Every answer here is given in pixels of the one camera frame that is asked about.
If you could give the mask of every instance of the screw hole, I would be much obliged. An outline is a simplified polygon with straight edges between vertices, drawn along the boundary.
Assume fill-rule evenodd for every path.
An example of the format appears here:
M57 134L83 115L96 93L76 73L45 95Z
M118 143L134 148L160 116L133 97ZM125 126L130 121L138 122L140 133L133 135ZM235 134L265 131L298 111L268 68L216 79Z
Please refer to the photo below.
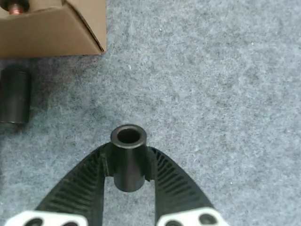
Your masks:
M118 133L117 138L124 144L132 144L140 139L140 133L135 129L124 129Z
M203 225L214 225L217 223L216 218L210 214L202 214L198 219Z
M175 221L175 220L171 220L171 221L168 221L165 226L183 226L180 222L178 221Z
M25 226L41 226L43 224L43 220L40 218L35 218L28 221Z
M68 223L64 224L63 226L78 226L78 224L76 224L74 222L68 222Z

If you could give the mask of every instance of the ribbed gripper pad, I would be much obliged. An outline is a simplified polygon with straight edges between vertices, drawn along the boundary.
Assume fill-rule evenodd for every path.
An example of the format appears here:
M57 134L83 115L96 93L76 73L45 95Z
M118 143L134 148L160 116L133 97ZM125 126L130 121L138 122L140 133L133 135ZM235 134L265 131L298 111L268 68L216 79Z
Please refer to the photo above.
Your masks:
M212 207L198 185L173 160L152 148L157 159L155 176L156 220L162 215Z
M79 214L89 226L101 226L103 218L105 145L73 168L45 197L36 210Z

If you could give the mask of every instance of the black cylindrical spacer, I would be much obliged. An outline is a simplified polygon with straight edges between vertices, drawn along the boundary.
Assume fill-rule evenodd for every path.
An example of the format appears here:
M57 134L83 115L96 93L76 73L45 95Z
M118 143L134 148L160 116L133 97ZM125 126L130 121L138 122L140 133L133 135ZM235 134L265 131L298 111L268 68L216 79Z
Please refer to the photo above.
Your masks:
M32 76L18 66L1 72L0 122L25 124L29 121Z
M115 186L134 192L145 182L146 132L136 125L123 125L111 134Z
M23 11L27 12L29 10L29 0L0 0L0 7L8 11L8 6L12 4L17 4L23 7Z

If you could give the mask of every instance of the brown cardboard box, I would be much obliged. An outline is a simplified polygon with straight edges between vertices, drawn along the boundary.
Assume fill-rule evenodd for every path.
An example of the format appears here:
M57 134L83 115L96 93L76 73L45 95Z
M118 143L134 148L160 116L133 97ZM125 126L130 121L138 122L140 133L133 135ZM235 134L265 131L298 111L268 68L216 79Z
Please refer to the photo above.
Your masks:
M98 55L106 51L105 0L30 0L10 16L0 8L0 58Z

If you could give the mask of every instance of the black plastic tube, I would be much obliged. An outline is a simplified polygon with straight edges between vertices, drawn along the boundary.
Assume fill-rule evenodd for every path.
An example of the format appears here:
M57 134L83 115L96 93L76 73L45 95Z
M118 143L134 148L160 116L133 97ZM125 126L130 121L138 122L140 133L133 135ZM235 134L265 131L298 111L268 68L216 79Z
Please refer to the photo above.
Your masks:
M29 121L32 76L9 67L1 72L0 122L25 124Z
M9 11L9 6L11 5L22 7L23 12L27 12L30 6L28 0L0 0L0 7L6 11Z
M145 182L146 132L136 125L117 127L111 134L115 186L134 192Z

